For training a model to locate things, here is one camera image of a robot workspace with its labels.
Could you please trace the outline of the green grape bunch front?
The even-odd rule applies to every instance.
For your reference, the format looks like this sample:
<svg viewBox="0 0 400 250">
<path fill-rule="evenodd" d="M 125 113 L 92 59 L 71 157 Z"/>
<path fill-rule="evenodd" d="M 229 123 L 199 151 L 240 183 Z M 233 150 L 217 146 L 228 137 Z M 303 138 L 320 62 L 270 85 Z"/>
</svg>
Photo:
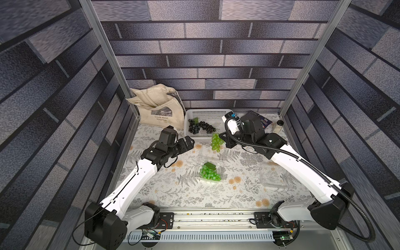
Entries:
<svg viewBox="0 0 400 250">
<path fill-rule="evenodd" d="M 224 140 L 219 137 L 218 134 L 214 133 L 211 138 L 211 149 L 217 153 L 220 152 L 221 146 L 224 144 Z"/>
</svg>

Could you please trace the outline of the green grape bunch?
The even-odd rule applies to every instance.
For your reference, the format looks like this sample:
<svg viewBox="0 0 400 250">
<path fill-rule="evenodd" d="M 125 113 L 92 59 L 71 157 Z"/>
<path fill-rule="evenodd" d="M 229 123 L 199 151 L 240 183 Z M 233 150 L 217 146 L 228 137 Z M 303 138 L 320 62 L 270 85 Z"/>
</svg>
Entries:
<svg viewBox="0 0 400 250">
<path fill-rule="evenodd" d="M 217 153 L 220 152 L 221 146 L 224 144 L 224 140 L 219 137 L 218 134 L 214 133 L 211 138 L 211 149 Z"/>
<path fill-rule="evenodd" d="M 216 165 L 211 162 L 204 163 L 199 169 L 201 179 L 210 181 L 221 181 L 221 175 L 217 172 Z"/>
</svg>

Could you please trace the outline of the clear clamshell container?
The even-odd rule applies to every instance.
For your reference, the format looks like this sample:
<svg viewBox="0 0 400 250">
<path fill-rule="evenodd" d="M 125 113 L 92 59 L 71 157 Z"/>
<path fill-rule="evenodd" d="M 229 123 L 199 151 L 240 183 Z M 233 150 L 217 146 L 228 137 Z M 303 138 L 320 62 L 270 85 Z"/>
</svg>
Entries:
<svg viewBox="0 0 400 250">
<path fill-rule="evenodd" d="M 194 157 L 194 176 L 197 181 L 221 184 L 228 181 L 229 163 L 216 154 L 198 152 Z"/>
</svg>

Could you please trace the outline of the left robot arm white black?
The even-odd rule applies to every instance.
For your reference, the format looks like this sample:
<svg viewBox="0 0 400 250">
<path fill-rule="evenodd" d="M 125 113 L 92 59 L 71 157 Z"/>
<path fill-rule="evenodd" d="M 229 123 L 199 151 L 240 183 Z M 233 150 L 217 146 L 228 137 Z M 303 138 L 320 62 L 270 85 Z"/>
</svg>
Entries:
<svg viewBox="0 0 400 250">
<path fill-rule="evenodd" d="M 128 208 L 139 191 L 165 167 L 170 159 L 191 151 L 195 141 L 189 136 L 178 137 L 172 127 L 164 128 L 140 156 L 133 171 L 100 203 L 91 203 L 85 210 L 84 236 L 106 250 L 116 250 L 127 233 L 136 229 L 155 228 L 160 220 L 160 209 L 144 203 L 129 212 Z"/>
</svg>

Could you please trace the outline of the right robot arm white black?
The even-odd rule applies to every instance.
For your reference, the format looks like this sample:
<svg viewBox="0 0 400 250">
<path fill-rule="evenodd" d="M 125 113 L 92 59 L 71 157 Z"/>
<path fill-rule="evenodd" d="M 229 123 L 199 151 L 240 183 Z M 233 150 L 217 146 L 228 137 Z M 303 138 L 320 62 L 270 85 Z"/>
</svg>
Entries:
<svg viewBox="0 0 400 250">
<path fill-rule="evenodd" d="M 248 112 L 238 117 L 233 112 L 223 115 L 223 130 L 219 137 L 229 148 L 250 147 L 254 153 L 284 169 L 309 196 L 295 201 L 278 201 L 269 212 L 273 226 L 280 228 L 295 221 L 313 221 L 325 229 L 339 228 L 340 220 L 350 206 L 354 189 L 340 184 L 311 164 L 279 134 L 266 133 L 261 115 Z"/>
</svg>

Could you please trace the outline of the dark blue snack bag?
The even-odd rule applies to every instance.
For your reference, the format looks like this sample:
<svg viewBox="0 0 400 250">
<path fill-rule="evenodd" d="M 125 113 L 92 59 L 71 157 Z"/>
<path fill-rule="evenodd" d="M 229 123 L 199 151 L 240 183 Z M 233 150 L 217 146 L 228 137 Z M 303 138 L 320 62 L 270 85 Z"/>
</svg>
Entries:
<svg viewBox="0 0 400 250">
<path fill-rule="evenodd" d="M 260 123 L 264 129 L 266 129 L 270 124 L 272 124 L 272 121 L 269 120 L 268 118 L 266 118 L 260 114 L 258 115 L 258 117 L 259 117 Z"/>
</svg>

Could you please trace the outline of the black grape bunch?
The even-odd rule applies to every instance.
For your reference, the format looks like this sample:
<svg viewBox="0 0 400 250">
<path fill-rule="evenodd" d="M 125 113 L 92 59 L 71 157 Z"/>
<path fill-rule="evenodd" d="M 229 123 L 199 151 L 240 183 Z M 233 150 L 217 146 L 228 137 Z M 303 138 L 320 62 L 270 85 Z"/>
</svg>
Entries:
<svg viewBox="0 0 400 250">
<path fill-rule="evenodd" d="M 209 123 L 204 121 L 199 121 L 198 118 L 189 119 L 189 133 L 199 134 L 201 131 L 205 131 L 207 134 L 212 134 L 216 132 L 216 128 Z"/>
</svg>

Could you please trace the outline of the small black-capped bottle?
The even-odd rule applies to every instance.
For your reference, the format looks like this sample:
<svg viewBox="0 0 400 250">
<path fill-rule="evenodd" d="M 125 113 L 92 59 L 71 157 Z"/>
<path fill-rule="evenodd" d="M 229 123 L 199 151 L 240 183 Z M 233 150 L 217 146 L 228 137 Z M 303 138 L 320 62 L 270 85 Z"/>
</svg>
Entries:
<svg viewBox="0 0 400 250">
<path fill-rule="evenodd" d="M 282 130 L 283 125 L 284 125 L 284 121 L 283 121 L 283 120 L 278 120 L 278 121 L 275 123 L 274 127 L 273 127 L 273 130 L 272 130 L 273 133 L 278 134 L 278 133 Z"/>
</svg>

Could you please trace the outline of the white plastic basket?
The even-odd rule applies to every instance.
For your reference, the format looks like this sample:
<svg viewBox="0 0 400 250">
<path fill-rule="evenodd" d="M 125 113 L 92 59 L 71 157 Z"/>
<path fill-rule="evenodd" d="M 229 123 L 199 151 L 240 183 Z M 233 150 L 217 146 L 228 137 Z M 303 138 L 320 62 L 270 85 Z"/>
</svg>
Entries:
<svg viewBox="0 0 400 250">
<path fill-rule="evenodd" d="M 184 135 L 194 140 L 208 140 L 225 132 L 223 117 L 231 109 L 189 109 L 184 120 Z"/>
</svg>

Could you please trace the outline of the beige canvas tote bag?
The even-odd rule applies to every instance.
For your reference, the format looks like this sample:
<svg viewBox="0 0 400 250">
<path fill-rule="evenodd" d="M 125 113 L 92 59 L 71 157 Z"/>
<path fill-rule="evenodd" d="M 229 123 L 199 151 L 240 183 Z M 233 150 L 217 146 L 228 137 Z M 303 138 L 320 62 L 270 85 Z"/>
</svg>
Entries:
<svg viewBox="0 0 400 250">
<path fill-rule="evenodd" d="M 186 110 L 174 88 L 158 84 L 144 90 L 131 89 L 131 92 L 134 97 L 127 102 L 139 110 L 140 123 L 184 129 Z"/>
</svg>

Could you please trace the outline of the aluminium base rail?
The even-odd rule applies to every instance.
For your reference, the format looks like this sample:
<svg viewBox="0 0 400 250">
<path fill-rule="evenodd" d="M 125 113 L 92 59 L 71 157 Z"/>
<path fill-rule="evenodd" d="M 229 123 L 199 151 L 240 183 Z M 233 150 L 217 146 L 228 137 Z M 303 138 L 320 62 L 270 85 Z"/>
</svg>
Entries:
<svg viewBox="0 0 400 250">
<path fill-rule="evenodd" d="M 91 204 L 85 211 L 84 235 L 105 249 L 128 243 L 273 242 L 285 245 L 300 233 L 336 235 L 311 221 L 275 226 L 268 212 L 252 210 L 161 210 L 145 204 L 122 217 Z"/>
</svg>

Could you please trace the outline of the left aluminium frame post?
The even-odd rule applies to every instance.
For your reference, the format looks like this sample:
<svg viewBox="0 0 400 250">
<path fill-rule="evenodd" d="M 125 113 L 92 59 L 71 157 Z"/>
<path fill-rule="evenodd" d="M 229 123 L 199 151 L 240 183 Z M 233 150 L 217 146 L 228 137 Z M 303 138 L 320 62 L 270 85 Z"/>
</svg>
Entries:
<svg viewBox="0 0 400 250">
<path fill-rule="evenodd" d="M 117 61 L 114 51 L 112 50 L 111 44 L 107 38 L 107 35 L 103 29 L 103 26 L 97 16 L 97 13 L 93 7 L 93 4 L 89 0 L 79 0 L 84 14 L 86 15 L 89 24 L 91 25 L 100 46 L 116 76 L 116 79 L 125 95 L 126 99 L 133 98 L 133 94 L 127 84 L 127 80 L 122 72 L 122 69 Z"/>
</svg>

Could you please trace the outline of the aluminium frame post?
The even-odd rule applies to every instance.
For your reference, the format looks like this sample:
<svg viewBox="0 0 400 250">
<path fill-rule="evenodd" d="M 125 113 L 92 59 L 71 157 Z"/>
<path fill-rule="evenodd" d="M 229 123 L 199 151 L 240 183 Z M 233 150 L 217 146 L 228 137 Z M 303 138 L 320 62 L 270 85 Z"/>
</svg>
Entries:
<svg viewBox="0 0 400 250">
<path fill-rule="evenodd" d="M 310 70 L 312 69 L 313 65 L 315 64 L 316 60 L 318 59 L 319 55 L 323 51 L 325 45 L 327 44 L 328 40 L 332 36 L 335 28 L 337 27 L 338 23 L 342 19 L 344 13 L 348 9 L 351 0 L 340 0 L 337 7 L 335 8 L 331 19 L 328 21 L 322 35 L 318 39 L 315 47 L 313 48 L 309 58 L 306 61 L 305 66 L 300 71 L 294 85 L 292 86 L 287 98 L 284 101 L 283 107 L 279 111 L 279 117 L 284 118 L 287 111 L 289 110 L 290 106 L 292 105 L 294 98 L 298 94 L 298 91 L 304 81 L 306 80 Z"/>
<path fill-rule="evenodd" d="M 107 38 L 107 35 L 103 29 L 103 26 L 97 16 L 97 13 L 93 7 L 93 4 L 89 0 L 79 0 L 84 14 L 86 15 L 89 24 L 91 25 L 100 46 L 116 76 L 116 79 L 125 95 L 126 99 L 133 98 L 133 94 L 127 84 L 127 80 L 122 72 L 122 69 L 117 61 L 114 51 L 112 50 L 111 44 Z"/>
</svg>

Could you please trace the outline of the right aluminium frame post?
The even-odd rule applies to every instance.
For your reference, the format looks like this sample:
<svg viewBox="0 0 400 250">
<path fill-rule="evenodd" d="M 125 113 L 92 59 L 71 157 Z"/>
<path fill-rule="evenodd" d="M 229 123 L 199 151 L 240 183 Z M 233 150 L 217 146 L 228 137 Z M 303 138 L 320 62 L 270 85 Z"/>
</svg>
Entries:
<svg viewBox="0 0 400 250">
<path fill-rule="evenodd" d="M 318 39 L 315 47 L 313 48 L 309 58 L 306 61 L 305 66 L 300 71 L 294 85 L 292 86 L 287 98 L 284 101 L 283 107 L 279 111 L 279 117 L 284 118 L 287 111 L 289 110 L 290 106 L 292 105 L 294 98 L 298 94 L 298 91 L 304 81 L 306 80 L 310 70 L 312 69 L 313 65 L 315 64 L 316 60 L 318 59 L 319 55 L 323 51 L 325 45 L 327 44 L 328 40 L 332 36 L 335 28 L 337 27 L 338 23 L 342 19 L 344 13 L 348 9 L 351 0 L 340 0 L 337 7 L 335 8 L 331 19 L 328 21 L 322 35 Z"/>
</svg>

